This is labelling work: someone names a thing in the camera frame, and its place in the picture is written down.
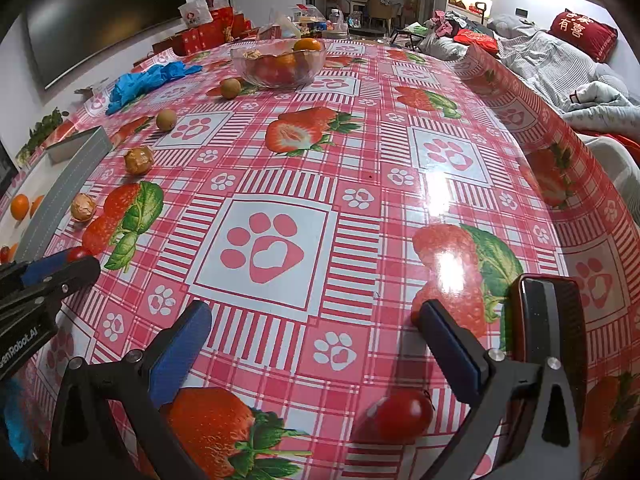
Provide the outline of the blue gloved left hand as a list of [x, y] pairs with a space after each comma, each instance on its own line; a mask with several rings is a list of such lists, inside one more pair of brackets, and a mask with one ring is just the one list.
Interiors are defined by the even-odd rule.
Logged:
[[23, 389], [15, 379], [1, 385], [1, 426], [11, 450], [20, 460], [32, 456], [32, 435], [22, 410]]

